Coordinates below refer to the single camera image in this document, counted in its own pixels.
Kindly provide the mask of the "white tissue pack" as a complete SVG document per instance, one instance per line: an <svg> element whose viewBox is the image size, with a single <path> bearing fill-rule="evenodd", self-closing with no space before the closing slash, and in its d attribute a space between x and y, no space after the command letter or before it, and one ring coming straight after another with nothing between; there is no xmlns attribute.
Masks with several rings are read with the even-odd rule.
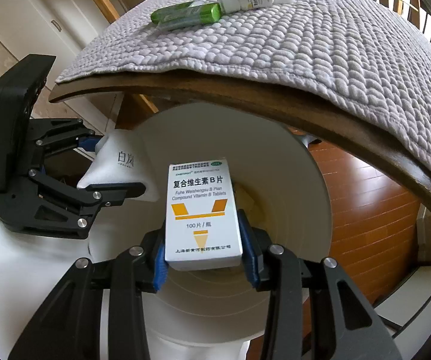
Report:
<svg viewBox="0 0 431 360"><path fill-rule="evenodd" d="M146 190L135 200L159 200L155 171L143 140L135 130L115 129L94 147L95 159L77 183L78 189L122 187L141 183Z"/></svg>

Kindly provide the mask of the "white orange medicine box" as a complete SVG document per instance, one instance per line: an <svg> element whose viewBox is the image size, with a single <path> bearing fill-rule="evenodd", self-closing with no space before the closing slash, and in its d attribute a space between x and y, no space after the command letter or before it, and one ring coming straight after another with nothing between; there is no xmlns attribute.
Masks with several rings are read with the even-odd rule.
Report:
<svg viewBox="0 0 431 360"><path fill-rule="evenodd" d="M169 166L164 258L177 271L241 264L242 240L226 159Z"/></svg>

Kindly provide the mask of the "lavender quilted bedspread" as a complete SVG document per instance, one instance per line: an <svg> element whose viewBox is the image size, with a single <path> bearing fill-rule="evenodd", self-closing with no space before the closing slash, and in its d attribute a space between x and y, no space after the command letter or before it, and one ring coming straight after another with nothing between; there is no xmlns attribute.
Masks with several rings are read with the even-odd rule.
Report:
<svg viewBox="0 0 431 360"><path fill-rule="evenodd" d="M209 25L158 30L145 0L93 39L57 78L195 72L306 90L396 137L431 172L431 44L372 0L294 0Z"/></svg>

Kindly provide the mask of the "green wipes pack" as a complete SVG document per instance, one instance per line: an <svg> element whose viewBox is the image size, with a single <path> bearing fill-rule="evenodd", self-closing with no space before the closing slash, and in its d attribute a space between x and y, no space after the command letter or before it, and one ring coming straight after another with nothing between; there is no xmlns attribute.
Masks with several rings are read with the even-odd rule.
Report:
<svg viewBox="0 0 431 360"><path fill-rule="evenodd" d="M197 25L214 24L223 13L218 3L185 7L164 16L156 25L161 31L172 31Z"/></svg>
<svg viewBox="0 0 431 360"><path fill-rule="evenodd" d="M182 2L175 5L171 5L168 7L162 7L158 10L155 10L150 14L150 19L153 24L157 24L160 22L163 18L166 16L172 14L175 11L183 10L186 8L193 8L197 6L203 5L204 2L202 0L195 0L195 1L189 1L189 2Z"/></svg>

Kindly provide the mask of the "wooden bed frame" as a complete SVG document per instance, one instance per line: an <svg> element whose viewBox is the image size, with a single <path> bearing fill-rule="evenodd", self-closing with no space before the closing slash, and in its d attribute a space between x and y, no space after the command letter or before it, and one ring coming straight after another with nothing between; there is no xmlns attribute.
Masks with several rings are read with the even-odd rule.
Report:
<svg viewBox="0 0 431 360"><path fill-rule="evenodd" d="M431 172L393 135L306 90L174 69L96 74L52 89L52 102L123 91L211 102L291 125L329 141L375 166L415 194L431 211Z"/></svg>

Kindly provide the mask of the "white trash bin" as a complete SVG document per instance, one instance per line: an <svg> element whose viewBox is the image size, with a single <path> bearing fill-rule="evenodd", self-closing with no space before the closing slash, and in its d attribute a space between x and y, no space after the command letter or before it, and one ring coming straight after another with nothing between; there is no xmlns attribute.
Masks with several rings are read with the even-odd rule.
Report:
<svg viewBox="0 0 431 360"><path fill-rule="evenodd" d="M208 103L162 111L137 128L164 193L171 164L225 158L233 183L254 205L250 224L300 258L320 261L330 249L332 212L324 178L307 148L276 122ZM100 211L84 241L28 236L0 224L0 359L67 269L80 257L115 258L158 228L166 201L128 200ZM237 359L263 334L268 296L241 267L169 271L163 288L143 297L154 359Z"/></svg>

